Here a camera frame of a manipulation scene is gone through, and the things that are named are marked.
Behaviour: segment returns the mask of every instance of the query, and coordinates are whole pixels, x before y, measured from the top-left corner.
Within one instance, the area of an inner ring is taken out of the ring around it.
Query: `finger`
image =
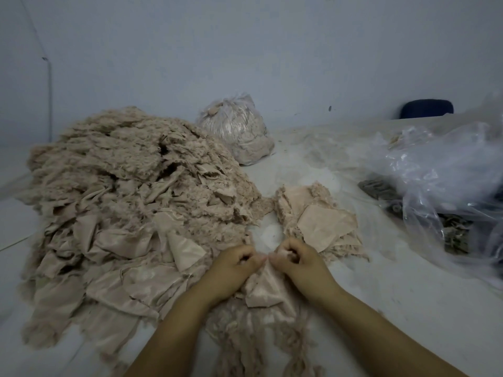
[[[297,267],[297,265],[292,263],[285,255],[277,253],[270,253],[269,261],[276,270],[288,276],[292,276],[292,273],[295,272],[295,268]]]
[[[255,247],[250,246],[250,245],[241,245],[241,246],[231,247],[231,248],[227,249],[226,251],[228,251],[230,254],[232,254],[232,259],[236,263],[245,257],[250,258],[256,254]]]
[[[239,265],[241,269],[245,271],[247,278],[254,272],[259,271],[259,269],[266,262],[267,256],[265,254],[255,253],[250,259],[245,263]]]
[[[285,239],[281,244],[278,246],[276,249],[276,252],[278,252],[279,249],[284,249],[284,250],[293,250],[295,251],[301,259],[309,256],[309,251],[310,248],[308,245],[306,245],[304,242],[298,240],[297,238],[293,237],[288,237]]]

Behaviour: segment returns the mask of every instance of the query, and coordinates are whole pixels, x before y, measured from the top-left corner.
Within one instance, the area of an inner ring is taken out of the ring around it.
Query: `wall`
[[[48,140],[47,63],[20,0],[0,0],[0,146]]]
[[[242,91],[271,129],[390,118],[417,98],[460,112],[503,85],[503,0],[25,2],[56,131],[131,104],[193,120]]]

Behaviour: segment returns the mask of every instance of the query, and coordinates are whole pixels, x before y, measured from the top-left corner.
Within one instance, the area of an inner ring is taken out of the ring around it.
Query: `hand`
[[[298,263],[281,254],[284,250],[295,252],[298,255]],[[318,252],[298,239],[284,240],[274,253],[269,254],[269,261],[276,270],[284,272],[297,289],[315,305],[323,305],[334,293],[343,291]]]
[[[266,261],[265,254],[257,253],[253,246],[235,246],[221,252],[201,280],[195,285],[200,297],[212,307],[230,298],[250,275]]]

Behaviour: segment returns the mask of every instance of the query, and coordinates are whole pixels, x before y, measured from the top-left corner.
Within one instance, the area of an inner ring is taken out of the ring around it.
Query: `left hand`
[[[215,306],[238,291],[266,259],[267,255],[257,253],[253,246],[228,248],[213,261],[210,270],[194,286],[195,290],[199,291],[200,298],[206,300],[210,307]]]

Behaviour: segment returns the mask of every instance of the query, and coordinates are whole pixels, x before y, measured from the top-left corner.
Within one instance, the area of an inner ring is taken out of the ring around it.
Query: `right hand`
[[[278,250],[293,251],[299,256],[294,263]],[[327,300],[343,291],[337,284],[318,252],[296,238],[287,238],[274,253],[269,253],[274,268],[284,272],[297,289],[313,304],[323,305]]]

